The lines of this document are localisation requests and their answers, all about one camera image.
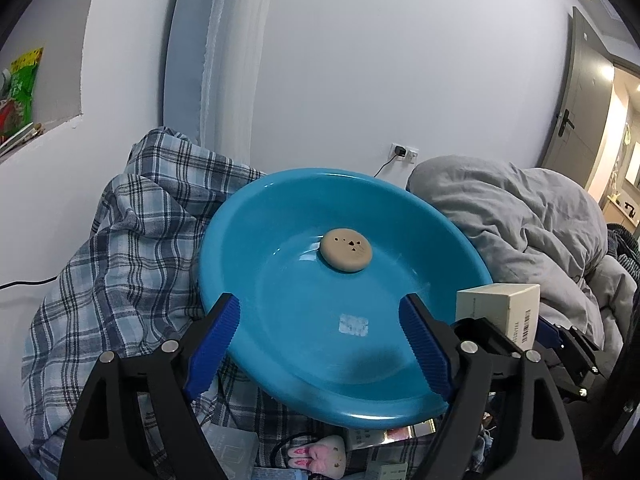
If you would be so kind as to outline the large white barcode box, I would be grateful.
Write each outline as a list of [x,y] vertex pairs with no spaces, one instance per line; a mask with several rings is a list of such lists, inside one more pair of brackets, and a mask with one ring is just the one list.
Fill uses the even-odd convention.
[[538,284],[494,283],[457,292],[456,320],[486,318],[521,350],[532,350],[540,307]]

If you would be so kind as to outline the beige round bear compact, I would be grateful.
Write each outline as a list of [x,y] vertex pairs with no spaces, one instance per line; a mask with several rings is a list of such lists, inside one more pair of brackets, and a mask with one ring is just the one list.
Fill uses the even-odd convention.
[[322,236],[319,252],[334,270],[356,273],[372,260],[372,247],[359,232],[352,229],[333,229]]

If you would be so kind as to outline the grey small box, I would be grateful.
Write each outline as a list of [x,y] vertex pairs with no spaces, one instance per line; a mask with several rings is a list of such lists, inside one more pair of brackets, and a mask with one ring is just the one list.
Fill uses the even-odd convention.
[[204,434],[227,478],[250,480],[258,451],[258,435],[217,425],[209,425]]

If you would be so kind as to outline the grey duvet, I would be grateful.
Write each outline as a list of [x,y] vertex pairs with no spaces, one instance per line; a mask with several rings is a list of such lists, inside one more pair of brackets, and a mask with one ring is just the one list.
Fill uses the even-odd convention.
[[637,283],[608,254],[602,211],[581,186],[549,169],[450,155],[416,165],[407,190],[471,241],[495,282],[539,285],[542,318],[617,360]]

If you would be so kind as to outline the dark striped clothing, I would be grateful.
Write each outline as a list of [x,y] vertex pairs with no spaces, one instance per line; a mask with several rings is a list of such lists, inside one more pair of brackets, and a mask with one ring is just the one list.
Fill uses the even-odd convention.
[[634,236],[621,224],[608,223],[608,255],[636,280],[639,279],[639,244]]

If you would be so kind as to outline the blue plaid blanket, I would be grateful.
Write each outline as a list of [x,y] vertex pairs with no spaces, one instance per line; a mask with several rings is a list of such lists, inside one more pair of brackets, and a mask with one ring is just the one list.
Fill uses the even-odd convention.
[[[76,405],[101,353],[152,353],[202,318],[198,253],[208,222],[242,186],[265,174],[160,127],[134,144],[104,188],[88,240],[37,310],[22,361],[29,463],[58,478]],[[341,428],[295,413],[225,359],[191,403],[203,434],[227,426],[257,434],[258,467],[286,467],[286,445]]]

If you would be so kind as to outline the red white medicine box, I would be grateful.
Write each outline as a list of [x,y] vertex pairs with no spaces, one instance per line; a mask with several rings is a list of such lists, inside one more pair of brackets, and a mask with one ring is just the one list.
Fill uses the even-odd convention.
[[349,429],[345,434],[345,446],[348,452],[360,451],[365,448],[376,448],[381,445],[430,436],[435,432],[436,422],[432,418],[425,422],[394,429]]

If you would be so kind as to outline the blue plastic basin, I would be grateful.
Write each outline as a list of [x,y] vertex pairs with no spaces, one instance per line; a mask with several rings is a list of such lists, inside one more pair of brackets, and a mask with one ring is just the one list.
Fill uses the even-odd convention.
[[[352,229],[371,263],[345,273],[321,257],[322,236]],[[452,323],[457,292],[490,273],[468,238],[424,200],[388,182],[295,169],[243,186],[209,221],[198,258],[204,307],[240,303],[232,360],[297,413],[346,428],[387,429],[442,414],[398,308],[417,294]]]

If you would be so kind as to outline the pink bunny plush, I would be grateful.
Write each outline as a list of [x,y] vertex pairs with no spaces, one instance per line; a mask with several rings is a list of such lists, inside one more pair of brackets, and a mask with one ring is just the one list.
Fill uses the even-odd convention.
[[329,436],[288,450],[288,466],[341,479],[346,470],[346,451],[342,437]]

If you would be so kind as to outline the grey door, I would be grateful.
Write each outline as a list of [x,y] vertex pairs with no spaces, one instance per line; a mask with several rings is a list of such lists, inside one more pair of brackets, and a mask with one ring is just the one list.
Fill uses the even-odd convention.
[[606,118],[617,69],[637,76],[639,65],[611,53],[578,9],[570,20],[560,107],[541,166],[588,188],[604,150]]

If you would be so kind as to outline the green snack bag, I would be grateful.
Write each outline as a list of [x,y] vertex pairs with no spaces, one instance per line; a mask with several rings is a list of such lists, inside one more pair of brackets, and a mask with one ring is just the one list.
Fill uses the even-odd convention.
[[32,96],[43,47],[16,58],[9,68],[9,89],[1,95],[1,141],[8,140],[32,121]]

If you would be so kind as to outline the white sheer curtain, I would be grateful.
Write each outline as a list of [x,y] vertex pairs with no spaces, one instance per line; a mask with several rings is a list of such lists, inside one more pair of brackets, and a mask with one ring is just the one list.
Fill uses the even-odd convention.
[[250,162],[255,96],[271,0],[213,0],[201,84],[201,146]]

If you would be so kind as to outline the white wall socket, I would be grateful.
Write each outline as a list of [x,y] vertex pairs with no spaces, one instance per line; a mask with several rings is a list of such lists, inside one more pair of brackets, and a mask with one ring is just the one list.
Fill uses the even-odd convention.
[[418,159],[419,151],[416,148],[408,148],[408,146],[393,143],[390,148],[390,158],[393,160],[399,160],[400,162],[406,162],[407,164],[414,164]]

